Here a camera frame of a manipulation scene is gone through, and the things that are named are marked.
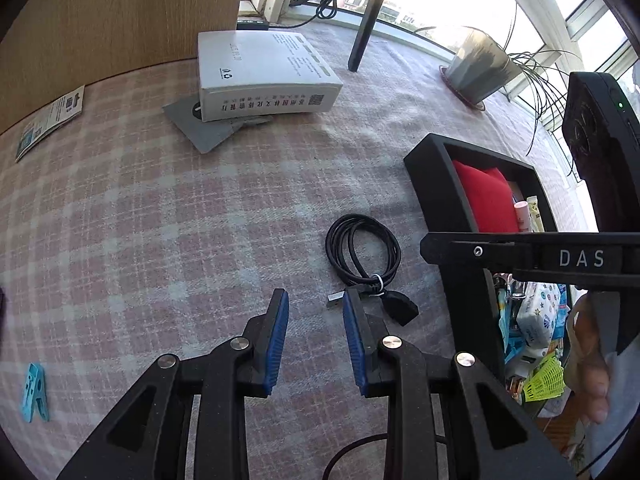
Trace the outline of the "person's right hand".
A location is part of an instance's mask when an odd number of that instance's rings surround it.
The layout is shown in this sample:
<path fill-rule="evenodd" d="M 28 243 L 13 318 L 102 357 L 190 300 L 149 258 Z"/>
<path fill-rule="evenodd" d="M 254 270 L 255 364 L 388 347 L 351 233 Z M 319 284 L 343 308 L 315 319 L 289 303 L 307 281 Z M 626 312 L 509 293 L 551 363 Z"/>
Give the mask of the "person's right hand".
<path fill-rule="evenodd" d="M 601 353 L 600 333 L 591 294 L 582 295 L 570 311 L 565 328 L 570 336 L 570 356 L 564 382 L 576 396 L 584 422 L 603 424 L 608 418 L 610 374 Z"/>

